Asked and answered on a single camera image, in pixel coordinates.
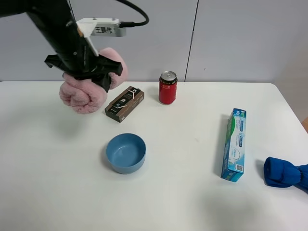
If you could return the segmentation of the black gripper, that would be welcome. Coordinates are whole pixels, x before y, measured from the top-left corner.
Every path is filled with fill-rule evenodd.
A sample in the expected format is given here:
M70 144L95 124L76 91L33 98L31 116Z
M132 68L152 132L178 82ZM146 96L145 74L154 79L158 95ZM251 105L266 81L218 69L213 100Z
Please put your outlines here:
M121 75L120 62L95 55L78 30L66 0L29 0L28 16L48 41L56 55L45 62L74 77L92 78L92 82L108 93L111 85L109 72Z

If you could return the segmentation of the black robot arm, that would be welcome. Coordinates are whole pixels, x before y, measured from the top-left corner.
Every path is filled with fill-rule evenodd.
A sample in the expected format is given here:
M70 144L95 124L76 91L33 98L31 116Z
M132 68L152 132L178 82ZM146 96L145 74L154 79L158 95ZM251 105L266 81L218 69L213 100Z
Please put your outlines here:
M57 67L76 80L90 79L105 91L110 89L110 73L121 75L122 64L95 54L83 37L65 0L2 0L1 17L27 13L49 42L55 55L48 55L48 67Z

